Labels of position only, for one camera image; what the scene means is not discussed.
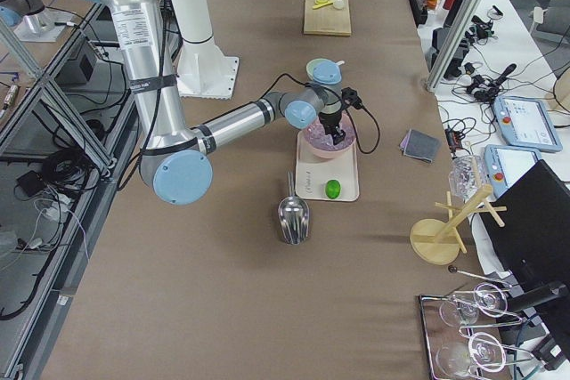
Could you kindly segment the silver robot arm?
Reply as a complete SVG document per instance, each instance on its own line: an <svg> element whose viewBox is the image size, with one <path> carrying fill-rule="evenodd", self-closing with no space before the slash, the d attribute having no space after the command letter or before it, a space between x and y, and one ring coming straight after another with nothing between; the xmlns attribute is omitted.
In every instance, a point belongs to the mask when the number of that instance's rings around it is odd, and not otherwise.
<svg viewBox="0 0 570 380"><path fill-rule="evenodd" d="M173 205L208 190L208 156L218 147L285 118L297 129L320 121L334 142L344 139L338 65L320 64L298 93L267 92L203 125L186 124L181 92L219 96L238 60L217 47L207 0L93 0L110 10L144 139L138 158L143 181Z"/></svg>

